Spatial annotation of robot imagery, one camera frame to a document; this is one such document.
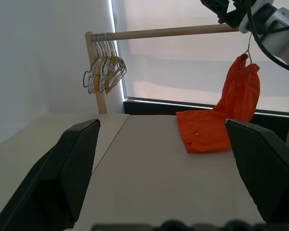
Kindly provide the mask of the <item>bunch of hangers on rack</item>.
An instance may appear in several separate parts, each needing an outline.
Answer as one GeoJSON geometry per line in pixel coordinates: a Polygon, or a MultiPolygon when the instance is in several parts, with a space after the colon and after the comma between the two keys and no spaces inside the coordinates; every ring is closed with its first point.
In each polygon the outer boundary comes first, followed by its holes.
{"type": "Polygon", "coordinates": [[[108,41],[110,55],[106,68],[105,92],[108,94],[127,72],[124,60],[118,56],[114,41],[108,41]]]}

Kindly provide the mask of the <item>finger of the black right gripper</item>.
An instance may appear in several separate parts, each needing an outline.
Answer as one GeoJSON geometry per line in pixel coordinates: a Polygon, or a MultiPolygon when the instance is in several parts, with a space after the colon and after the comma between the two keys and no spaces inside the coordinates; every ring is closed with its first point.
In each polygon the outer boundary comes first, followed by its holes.
{"type": "Polygon", "coordinates": [[[200,0],[201,3],[209,10],[214,12],[219,19],[224,18],[227,14],[229,0],[200,0]]]}

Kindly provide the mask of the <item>wooden rack rail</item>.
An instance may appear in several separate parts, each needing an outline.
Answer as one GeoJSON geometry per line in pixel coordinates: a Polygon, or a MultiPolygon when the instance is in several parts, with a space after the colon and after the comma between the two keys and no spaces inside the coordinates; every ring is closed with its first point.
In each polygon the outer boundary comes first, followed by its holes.
{"type": "Polygon", "coordinates": [[[201,34],[217,34],[238,32],[228,25],[204,25],[204,26],[185,26],[173,28],[161,28],[151,30],[138,30],[128,32],[115,33],[100,33],[94,34],[87,32],[92,42],[96,41],[116,41],[116,40],[130,40],[130,39],[147,39],[159,37],[173,37],[173,36],[187,36],[187,35],[201,35],[201,34]]]}

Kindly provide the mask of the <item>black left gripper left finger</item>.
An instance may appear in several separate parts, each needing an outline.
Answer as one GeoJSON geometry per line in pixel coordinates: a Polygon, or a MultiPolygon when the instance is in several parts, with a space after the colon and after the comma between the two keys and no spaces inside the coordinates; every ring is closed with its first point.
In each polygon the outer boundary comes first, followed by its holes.
{"type": "Polygon", "coordinates": [[[73,125],[30,169],[4,209],[0,231],[64,231],[78,221],[101,122],[73,125]]]}

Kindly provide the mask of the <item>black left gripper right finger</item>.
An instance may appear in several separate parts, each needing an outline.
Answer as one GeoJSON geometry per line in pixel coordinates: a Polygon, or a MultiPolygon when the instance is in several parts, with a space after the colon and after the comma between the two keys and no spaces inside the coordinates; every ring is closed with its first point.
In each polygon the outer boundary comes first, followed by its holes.
{"type": "Polygon", "coordinates": [[[271,130],[228,119],[225,128],[241,179],[267,223],[289,223],[289,148],[271,130]]]}

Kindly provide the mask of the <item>orange shorts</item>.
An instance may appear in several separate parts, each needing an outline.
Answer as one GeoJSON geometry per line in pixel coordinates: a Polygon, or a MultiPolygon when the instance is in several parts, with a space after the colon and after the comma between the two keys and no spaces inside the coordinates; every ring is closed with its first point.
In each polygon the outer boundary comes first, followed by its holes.
{"type": "Polygon", "coordinates": [[[236,58],[228,70],[222,95],[210,110],[177,112],[181,139],[188,153],[213,153],[230,149],[227,119],[250,122],[260,96],[259,66],[246,64],[247,54],[236,58]]]}

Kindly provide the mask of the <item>green wire hanger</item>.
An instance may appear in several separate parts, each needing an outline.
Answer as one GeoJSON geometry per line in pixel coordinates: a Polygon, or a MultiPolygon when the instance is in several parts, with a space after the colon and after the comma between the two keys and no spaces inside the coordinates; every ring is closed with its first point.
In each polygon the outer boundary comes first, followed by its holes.
{"type": "Polygon", "coordinates": [[[247,46],[247,49],[246,49],[246,51],[245,51],[245,54],[248,55],[248,58],[249,58],[250,64],[252,64],[252,57],[251,57],[251,53],[250,53],[251,37],[252,37],[252,33],[250,32],[249,40],[248,40],[248,46],[247,46]]]}

